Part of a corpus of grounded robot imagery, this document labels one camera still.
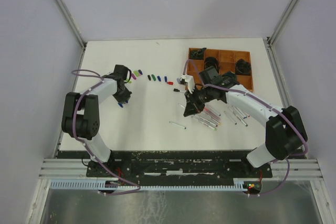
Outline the pink highlighter pen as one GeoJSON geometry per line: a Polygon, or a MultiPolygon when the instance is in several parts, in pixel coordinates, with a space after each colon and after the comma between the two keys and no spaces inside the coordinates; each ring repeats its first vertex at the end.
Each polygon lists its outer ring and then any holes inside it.
{"type": "Polygon", "coordinates": [[[210,115],[210,117],[216,118],[217,120],[220,119],[220,116],[217,116],[216,114],[212,113],[208,108],[204,108],[204,111],[206,114],[210,115]]]}

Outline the magenta capped marker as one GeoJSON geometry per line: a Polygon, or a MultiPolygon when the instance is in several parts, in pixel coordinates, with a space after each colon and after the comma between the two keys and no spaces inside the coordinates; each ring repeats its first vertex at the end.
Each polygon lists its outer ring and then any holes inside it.
{"type": "Polygon", "coordinates": [[[195,117],[195,119],[197,119],[198,121],[204,123],[204,124],[207,124],[207,125],[210,125],[212,127],[218,127],[218,125],[212,121],[209,121],[207,119],[204,119],[204,118],[201,118],[201,117],[195,117]]]}

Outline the black capped thin marker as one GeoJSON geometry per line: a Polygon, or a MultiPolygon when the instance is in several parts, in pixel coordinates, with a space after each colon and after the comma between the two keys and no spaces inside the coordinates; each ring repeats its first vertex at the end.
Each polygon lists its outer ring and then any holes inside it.
{"type": "Polygon", "coordinates": [[[234,120],[234,118],[233,118],[228,112],[224,111],[224,114],[230,119],[230,121],[231,121],[234,125],[237,124],[237,122],[234,120]]]}

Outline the white marker black cap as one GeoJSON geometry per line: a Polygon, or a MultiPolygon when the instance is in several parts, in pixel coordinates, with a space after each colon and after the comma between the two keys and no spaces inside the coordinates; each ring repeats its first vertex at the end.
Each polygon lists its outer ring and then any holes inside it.
{"type": "Polygon", "coordinates": [[[179,89],[173,89],[174,92],[178,92],[178,93],[185,93],[185,91],[179,90],[179,89]]]}

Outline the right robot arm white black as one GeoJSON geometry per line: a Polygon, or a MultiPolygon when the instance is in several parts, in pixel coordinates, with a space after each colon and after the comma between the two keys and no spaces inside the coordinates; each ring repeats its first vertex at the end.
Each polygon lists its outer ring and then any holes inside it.
{"type": "Polygon", "coordinates": [[[206,103],[218,100],[241,109],[265,128],[264,144],[243,158],[241,172],[246,177],[254,177],[266,163],[296,156],[300,147],[308,148],[305,127],[295,107],[273,106],[247,90],[230,71],[219,74],[214,67],[209,67],[198,76],[201,89],[196,87],[191,75],[183,73],[179,79],[179,83],[187,87],[184,117],[199,114],[206,103]]]}

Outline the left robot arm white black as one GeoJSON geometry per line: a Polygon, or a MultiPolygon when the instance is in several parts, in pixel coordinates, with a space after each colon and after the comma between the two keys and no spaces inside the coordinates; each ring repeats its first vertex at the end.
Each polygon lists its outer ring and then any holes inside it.
{"type": "Polygon", "coordinates": [[[85,147],[91,160],[99,163],[98,171],[103,176],[110,177],[116,171],[116,164],[110,160],[112,151],[99,134],[99,105],[109,97],[114,97],[120,107],[129,102],[132,92],[125,84],[132,77],[131,70],[124,65],[115,65],[111,73],[103,76],[87,69],[71,73],[78,77],[97,78],[98,82],[84,92],[66,94],[61,129],[85,147]]]}

